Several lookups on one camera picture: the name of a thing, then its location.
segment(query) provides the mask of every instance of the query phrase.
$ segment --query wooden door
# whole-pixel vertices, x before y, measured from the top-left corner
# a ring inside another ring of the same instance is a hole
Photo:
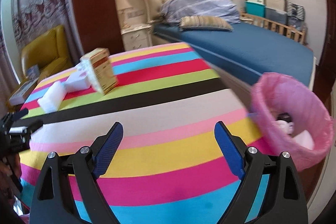
[[[336,0],[327,0],[327,30],[319,71],[332,83],[336,80]]]
[[[77,29],[85,53],[97,47],[110,54],[124,51],[115,0],[72,0]]]

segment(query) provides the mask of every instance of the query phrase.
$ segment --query pink trash bin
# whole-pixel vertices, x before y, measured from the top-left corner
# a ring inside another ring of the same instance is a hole
[[[288,75],[264,73],[251,90],[251,110],[265,140],[276,155],[287,151],[298,171],[319,163],[333,144],[333,120],[320,99],[304,84]],[[308,130],[315,147],[297,144],[277,125],[271,111],[288,112],[295,125],[294,135]]]

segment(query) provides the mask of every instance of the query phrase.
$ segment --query crib railing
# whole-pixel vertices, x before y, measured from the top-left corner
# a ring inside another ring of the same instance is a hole
[[[269,20],[264,17],[258,17],[255,15],[250,15],[241,12],[241,21],[249,23],[251,25],[259,26],[261,28],[277,32],[278,34],[285,35],[286,37],[299,42],[302,45],[307,45],[306,43],[306,26],[303,27],[302,31],[298,31],[293,27],[283,25],[281,23]]]

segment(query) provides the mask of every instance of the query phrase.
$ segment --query black stripe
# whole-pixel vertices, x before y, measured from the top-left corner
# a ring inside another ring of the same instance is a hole
[[[38,119],[41,119],[44,124],[81,119],[128,109],[163,104],[224,89],[227,89],[227,87],[221,79],[213,78],[191,84],[143,92],[22,119],[15,122],[13,127],[28,126]]]

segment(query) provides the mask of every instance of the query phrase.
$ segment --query yellow armchair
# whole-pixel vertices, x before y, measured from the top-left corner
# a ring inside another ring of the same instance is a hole
[[[38,83],[44,78],[71,68],[73,64],[63,25],[50,29],[25,46],[21,52],[21,64],[24,76],[30,67],[38,65]]]

